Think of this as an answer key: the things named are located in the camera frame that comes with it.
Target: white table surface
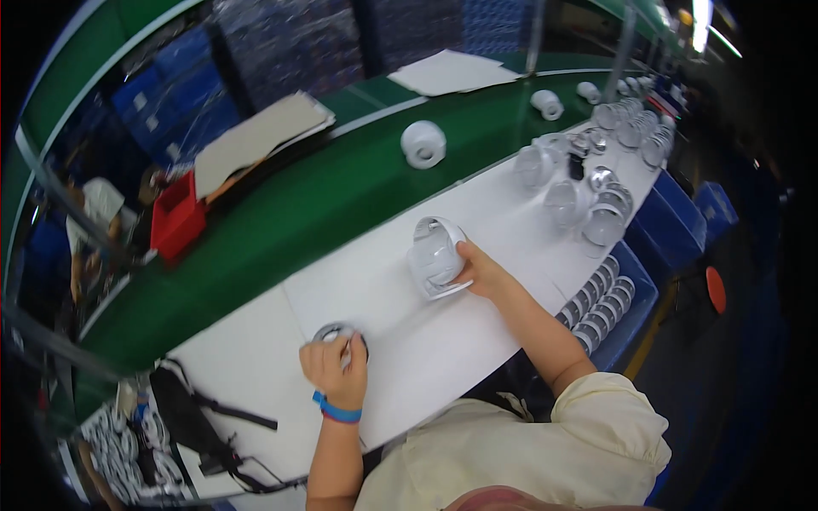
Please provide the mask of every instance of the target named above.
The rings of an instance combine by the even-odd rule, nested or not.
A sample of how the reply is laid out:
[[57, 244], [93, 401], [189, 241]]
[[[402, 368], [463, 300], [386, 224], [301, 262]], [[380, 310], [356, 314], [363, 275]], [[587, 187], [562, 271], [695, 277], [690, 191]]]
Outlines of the white table surface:
[[[222, 438], [236, 433], [240, 456], [257, 457], [284, 480], [308, 472], [321, 414], [311, 401], [312, 386], [301, 374], [298, 350], [326, 323], [353, 322], [370, 348], [361, 421], [365, 450], [440, 410], [518, 351], [487, 300], [459, 293], [429, 303], [420, 296], [405, 257], [415, 224], [424, 216], [445, 217], [461, 226], [552, 314], [585, 284], [601, 259], [585, 255], [573, 234], [557, 235], [549, 228], [542, 208], [545, 191], [524, 196], [510, 174], [514, 160], [352, 240], [170, 353], [201, 392], [279, 421], [273, 432], [209, 414]], [[615, 142], [605, 155], [586, 159], [586, 169], [599, 164], [613, 169], [631, 191], [635, 214], [658, 173]], [[182, 450], [182, 458], [200, 498], [241, 492], [227, 475], [202, 476], [195, 453]], [[246, 472], [275, 482], [261, 468], [249, 465]]]

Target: metal pole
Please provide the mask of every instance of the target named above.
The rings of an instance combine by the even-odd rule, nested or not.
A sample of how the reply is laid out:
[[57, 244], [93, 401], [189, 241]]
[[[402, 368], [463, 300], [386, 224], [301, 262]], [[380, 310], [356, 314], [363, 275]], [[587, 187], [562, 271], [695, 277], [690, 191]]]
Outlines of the metal pole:
[[7, 326], [17, 329], [26, 342], [35, 343], [47, 352], [66, 359], [71, 365], [93, 373], [105, 381], [118, 383], [124, 376], [99, 358], [74, 345], [68, 338], [52, 332], [40, 325], [18, 307], [11, 305], [6, 296], [2, 297], [2, 318]]
[[633, 46], [633, 34], [636, 27], [636, 10], [630, 2], [625, 3], [625, 17], [622, 19], [622, 35], [619, 37], [619, 46], [616, 49], [616, 56], [613, 58], [613, 69], [608, 75], [608, 83], [605, 84], [605, 92], [602, 94], [604, 103], [611, 103], [616, 97], [616, 84], [625, 64], [631, 56]]
[[545, 18], [546, 0], [536, 0], [534, 4], [534, 16], [531, 19], [531, 41], [528, 43], [528, 54], [525, 57], [526, 76], [533, 75], [537, 70], [537, 58], [540, 56]]
[[110, 252], [111, 257], [117, 262], [123, 263], [126, 267], [133, 265], [133, 258], [130, 258], [125, 252], [121, 244], [108, 237], [108, 233], [101, 229], [97, 224], [91, 221], [91, 218], [85, 214], [73, 199], [68, 196], [65, 187], [62, 186], [60, 179], [54, 175], [53, 172], [43, 167], [40, 160], [34, 155], [31, 149], [29, 138], [23, 131], [22, 126], [17, 126], [14, 133], [14, 140], [17, 147], [20, 148], [20, 153], [23, 159], [29, 165], [29, 168], [34, 173], [37, 181], [43, 186], [49, 197], [52, 197], [57, 204], [65, 209], [68, 216], [77, 222], [77, 225], [87, 232], [89, 236], [103, 249]]

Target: red box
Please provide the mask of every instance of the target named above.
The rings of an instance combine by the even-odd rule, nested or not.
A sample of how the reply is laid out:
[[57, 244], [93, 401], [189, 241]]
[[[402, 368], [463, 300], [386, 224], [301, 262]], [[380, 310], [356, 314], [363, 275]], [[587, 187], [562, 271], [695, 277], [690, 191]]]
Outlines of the red box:
[[205, 205], [196, 200], [196, 182], [188, 172], [154, 202], [151, 248], [172, 260], [205, 228]]

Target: left hand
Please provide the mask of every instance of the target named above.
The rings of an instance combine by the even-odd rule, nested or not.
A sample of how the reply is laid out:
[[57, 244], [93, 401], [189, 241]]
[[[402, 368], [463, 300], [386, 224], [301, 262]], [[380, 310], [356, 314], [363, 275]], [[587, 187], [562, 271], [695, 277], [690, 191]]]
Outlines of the left hand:
[[[352, 361], [341, 369], [347, 343]], [[331, 343], [313, 341], [299, 350], [301, 370], [315, 388], [341, 410], [360, 410], [366, 395], [366, 346], [358, 332], [352, 340], [339, 335]]]
[[91, 257], [85, 262], [85, 271], [88, 274], [94, 274], [99, 271], [100, 268], [100, 261], [102, 257], [100, 255], [100, 251], [97, 250], [96, 252], [91, 254]]

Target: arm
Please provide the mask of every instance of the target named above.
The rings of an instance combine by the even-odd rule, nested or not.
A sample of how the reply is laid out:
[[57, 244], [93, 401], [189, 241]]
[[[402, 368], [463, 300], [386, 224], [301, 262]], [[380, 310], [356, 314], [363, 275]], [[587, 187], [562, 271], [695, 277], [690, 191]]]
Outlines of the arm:
[[83, 256], [79, 253], [71, 254], [71, 299], [74, 303], [79, 302], [83, 297], [83, 291], [80, 287], [80, 280], [83, 276]]
[[555, 397], [574, 380], [596, 372], [571, 332], [540, 307], [508, 271], [471, 241], [458, 243], [457, 252], [467, 263], [456, 280], [474, 280], [469, 290], [494, 303]]
[[108, 237], [119, 242], [119, 235], [122, 234], [122, 217], [116, 213], [108, 224]]
[[79, 441], [79, 458], [83, 461], [85, 471], [111, 511], [125, 511], [125, 506], [119, 502], [114, 492], [110, 490], [105, 478], [94, 470], [94, 463], [91, 461], [91, 445], [84, 440]]
[[[341, 369], [349, 347], [352, 360]], [[332, 343], [317, 341], [299, 351], [307, 379], [326, 400], [342, 410], [360, 410], [366, 393], [366, 347], [360, 334], [350, 341], [339, 335]], [[363, 480], [358, 425], [324, 417], [307, 482], [308, 511], [351, 511]]]

